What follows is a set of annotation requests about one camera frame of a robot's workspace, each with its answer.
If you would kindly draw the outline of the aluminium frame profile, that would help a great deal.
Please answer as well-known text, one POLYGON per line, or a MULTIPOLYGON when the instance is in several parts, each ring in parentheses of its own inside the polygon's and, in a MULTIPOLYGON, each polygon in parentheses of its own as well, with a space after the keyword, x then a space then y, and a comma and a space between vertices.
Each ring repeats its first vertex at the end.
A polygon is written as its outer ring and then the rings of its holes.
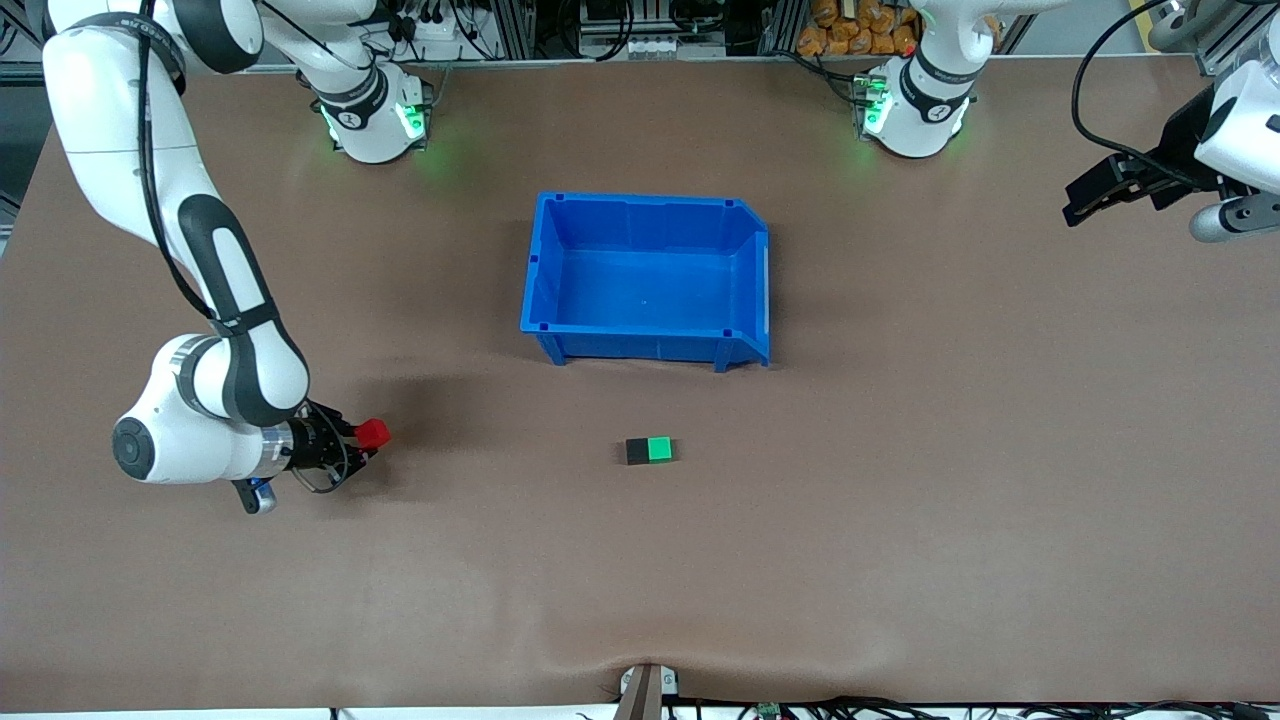
POLYGON ((1193 54, 1203 76, 1225 72, 1235 56, 1280 18, 1280 0, 1198 0, 1193 54))

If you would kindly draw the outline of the white power strip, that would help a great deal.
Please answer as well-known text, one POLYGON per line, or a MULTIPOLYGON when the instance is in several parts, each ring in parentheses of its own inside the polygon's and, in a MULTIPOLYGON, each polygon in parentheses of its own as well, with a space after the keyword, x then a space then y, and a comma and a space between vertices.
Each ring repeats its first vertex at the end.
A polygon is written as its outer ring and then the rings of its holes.
POLYGON ((467 44, 460 22, 444 0, 422 0, 402 6, 389 31, 397 41, 421 47, 461 47, 467 44))

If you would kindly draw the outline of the blue plastic storage bin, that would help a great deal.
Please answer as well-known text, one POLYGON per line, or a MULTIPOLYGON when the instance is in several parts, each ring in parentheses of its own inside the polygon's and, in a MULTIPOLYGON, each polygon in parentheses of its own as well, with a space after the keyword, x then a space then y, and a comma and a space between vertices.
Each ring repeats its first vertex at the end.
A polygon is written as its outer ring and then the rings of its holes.
POLYGON ((520 328, 557 366, 769 366, 769 228, 741 199, 540 193, 520 328))

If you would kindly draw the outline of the metal table edge clamp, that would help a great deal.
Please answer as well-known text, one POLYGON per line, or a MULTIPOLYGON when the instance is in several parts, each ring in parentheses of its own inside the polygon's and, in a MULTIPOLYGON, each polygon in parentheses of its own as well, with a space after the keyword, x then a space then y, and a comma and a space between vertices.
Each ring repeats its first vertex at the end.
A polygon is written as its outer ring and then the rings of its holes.
POLYGON ((659 664, 639 664, 622 673, 613 720, 677 720, 678 673, 659 664))

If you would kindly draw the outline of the orange snack packets bag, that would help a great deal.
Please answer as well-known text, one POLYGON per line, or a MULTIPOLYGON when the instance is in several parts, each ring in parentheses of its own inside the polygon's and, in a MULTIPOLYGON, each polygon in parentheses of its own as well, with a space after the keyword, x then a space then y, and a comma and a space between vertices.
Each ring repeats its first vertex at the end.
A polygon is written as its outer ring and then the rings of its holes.
POLYGON ((908 0, 810 0, 797 36, 800 56, 910 56, 923 15, 908 0))

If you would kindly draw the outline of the fabric table cover mat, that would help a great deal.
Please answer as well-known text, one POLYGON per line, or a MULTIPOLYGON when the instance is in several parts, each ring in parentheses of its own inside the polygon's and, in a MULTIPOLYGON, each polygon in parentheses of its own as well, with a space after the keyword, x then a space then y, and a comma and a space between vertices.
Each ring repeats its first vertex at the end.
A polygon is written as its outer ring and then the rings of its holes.
POLYGON ((1280 700, 1280 237, 1199 243, 1199 199, 1066 227, 1074 72, 989 64, 902 161, 791 63, 458 68, 384 167, 291 76, 196 79, 314 393, 393 434, 259 518, 114 462, 201 320, 50 136, 0 258, 0 711, 594 703, 644 661, 724 700, 1280 700), (771 365, 550 365, 554 190, 745 200, 771 365))

